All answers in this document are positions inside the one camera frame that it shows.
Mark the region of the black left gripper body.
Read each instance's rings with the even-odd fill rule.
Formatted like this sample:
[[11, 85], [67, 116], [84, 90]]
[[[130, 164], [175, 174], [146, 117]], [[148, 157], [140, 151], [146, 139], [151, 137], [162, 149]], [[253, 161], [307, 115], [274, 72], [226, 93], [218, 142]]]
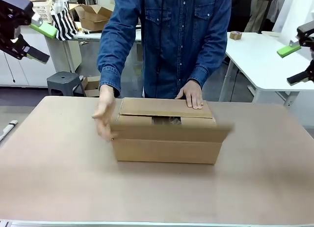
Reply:
[[0, 0], [0, 33], [7, 39], [17, 38], [20, 26], [29, 26], [33, 17], [30, 0]]

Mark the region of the person's right hand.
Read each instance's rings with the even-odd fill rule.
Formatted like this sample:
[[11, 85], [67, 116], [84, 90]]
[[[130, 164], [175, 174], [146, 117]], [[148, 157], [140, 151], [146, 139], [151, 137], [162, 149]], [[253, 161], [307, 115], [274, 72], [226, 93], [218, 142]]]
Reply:
[[111, 141], [114, 138], [110, 121], [115, 109], [115, 102], [114, 88], [109, 85], [102, 85], [98, 105], [92, 118], [95, 120], [98, 135], [106, 141]]

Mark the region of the person's left hand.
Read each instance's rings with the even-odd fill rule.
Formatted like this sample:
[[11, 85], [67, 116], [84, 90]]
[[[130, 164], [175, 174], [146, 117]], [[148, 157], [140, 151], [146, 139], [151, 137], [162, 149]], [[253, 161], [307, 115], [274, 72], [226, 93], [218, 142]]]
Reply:
[[185, 97], [186, 104], [189, 108], [195, 110], [202, 109], [204, 102], [202, 97], [202, 89], [195, 80], [189, 80], [179, 91], [175, 99]]

